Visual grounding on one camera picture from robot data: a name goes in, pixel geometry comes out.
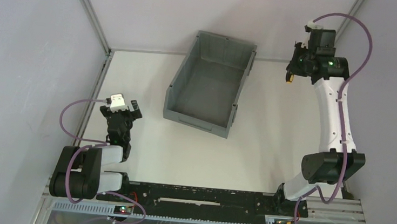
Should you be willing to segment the black yellow screwdriver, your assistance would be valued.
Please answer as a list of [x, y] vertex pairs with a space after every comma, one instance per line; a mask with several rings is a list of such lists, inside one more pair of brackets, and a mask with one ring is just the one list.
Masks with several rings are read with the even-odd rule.
[[288, 84], [292, 83], [293, 79], [294, 79], [294, 74], [291, 72], [287, 72], [286, 78], [285, 78], [286, 83], [288, 83]]

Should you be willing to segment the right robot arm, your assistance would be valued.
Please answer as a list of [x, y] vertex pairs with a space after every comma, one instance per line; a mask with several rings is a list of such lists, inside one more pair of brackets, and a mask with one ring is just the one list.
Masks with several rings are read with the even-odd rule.
[[286, 67], [286, 82], [295, 76], [310, 77], [320, 113], [320, 142], [317, 153], [301, 160], [301, 172], [278, 190], [281, 201], [304, 200], [310, 192], [332, 187], [330, 201], [342, 184], [365, 165], [366, 158], [358, 153], [348, 115], [348, 61], [336, 57], [334, 48], [308, 49], [304, 43], [294, 46], [292, 59]]

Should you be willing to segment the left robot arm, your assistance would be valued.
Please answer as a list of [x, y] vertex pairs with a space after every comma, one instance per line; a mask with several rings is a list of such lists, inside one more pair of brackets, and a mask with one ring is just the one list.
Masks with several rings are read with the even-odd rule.
[[122, 191], [128, 187], [125, 172], [105, 171], [104, 166], [125, 162], [131, 152], [133, 122], [142, 118], [136, 100], [128, 105], [115, 94], [102, 100], [99, 108], [107, 122], [105, 140], [86, 139], [88, 145], [65, 146], [49, 182], [49, 193], [71, 203], [93, 199], [99, 193]]

